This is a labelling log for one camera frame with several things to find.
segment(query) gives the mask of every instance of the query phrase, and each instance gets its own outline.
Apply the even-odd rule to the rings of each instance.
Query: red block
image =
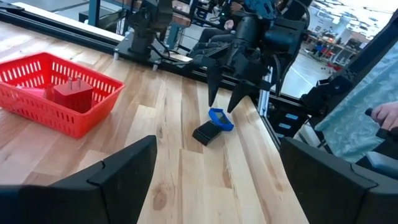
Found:
[[[40,89],[40,88],[30,88],[30,87],[23,87],[23,86],[17,86],[18,89],[24,90],[27,93],[30,93],[32,95],[45,98],[45,90]]]
[[[87,82],[76,80],[54,86],[54,102],[79,113],[91,109],[93,87]]]

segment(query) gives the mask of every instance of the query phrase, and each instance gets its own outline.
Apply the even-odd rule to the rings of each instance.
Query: wooden tabletop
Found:
[[[308,223],[253,103],[208,147],[207,86],[0,22],[0,61],[46,51],[120,80],[112,113],[77,140],[0,108],[0,184],[48,185],[155,134],[158,156],[139,223]],[[227,108],[221,90],[215,107]]]

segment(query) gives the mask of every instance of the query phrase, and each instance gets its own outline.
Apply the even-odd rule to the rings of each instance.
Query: red basket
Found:
[[[81,77],[94,88],[93,107],[86,113],[16,88],[49,88],[69,77]],[[122,82],[48,53],[0,63],[0,107],[74,138],[83,137],[107,117],[123,88]]]

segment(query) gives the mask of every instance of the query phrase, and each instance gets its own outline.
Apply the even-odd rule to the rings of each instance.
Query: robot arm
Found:
[[[241,17],[226,54],[222,58],[198,57],[195,62],[206,66],[209,106],[212,106],[222,74],[239,80],[228,105],[232,112],[246,96],[259,90],[269,91],[275,85],[280,94],[287,70],[294,62],[307,24],[284,19],[275,6],[275,0],[245,0],[253,12],[239,11]],[[273,67],[271,82],[263,78]]]
[[[244,4],[263,19],[274,19],[278,13],[276,0],[244,0]]]

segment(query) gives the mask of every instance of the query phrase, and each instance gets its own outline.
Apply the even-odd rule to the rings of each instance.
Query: black object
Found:
[[[294,0],[293,1],[284,0],[284,2],[289,2],[287,4],[287,7],[288,7],[287,10],[283,14],[284,18],[290,19],[293,21],[301,20],[301,18],[305,14],[305,9],[300,5],[300,3],[298,1],[294,1]],[[304,4],[305,6],[309,7],[312,0],[300,0],[300,2],[302,4]]]
[[[280,156],[309,223],[396,223],[397,180],[292,138]]]
[[[85,22],[88,18],[89,11],[79,12],[79,22]],[[96,27],[110,31],[112,33],[116,33],[118,28],[118,22],[121,21],[123,18],[130,15],[130,12],[125,9],[120,9],[116,12],[111,12],[106,9],[99,9],[99,18],[96,22]],[[124,23],[123,25],[123,32],[122,34],[127,31],[128,24]]]
[[[172,18],[171,0],[143,0],[140,9],[128,18],[134,28],[134,40],[128,51],[137,57],[150,58],[156,33],[167,30]]]
[[[48,187],[0,186],[0,223],[137,223],[156,155],[147,136]]]
[[[372,116],[372,112],[373,112],[373,108],[368,108],[368,109],[366,109],[365,114],[368,116]]]
[[[348,42],[346,44],[347,47],[350,47],[350,48],[358,50],[358,51],[362,50],[361,45],[362,45],[362,42],[355,38],[351,38],[350,40],[348,40]]]
[[[269,91],[272,85],[275,85],[276,96],[280,95],[286,73],[299,53],[308,26],[302,21],[284,19],[273,1],[246,0],[244,3],[257,14],[234,13],[240,22],[232,43],[228,48],[222,47],[223,54],[197,55],[189,65],[190,68],[207,68],[209,106],[224,79],[223,73],[239,80],[229,101],[229,113],[246,95],[259,90]],[[263,80],[269,66],[275,68],[271,82]]]
[[[207,121],[193,131],[192,137],[207,146],[212,140],[219,136],[222,132],[222,128],[217,126],[212,121]]]

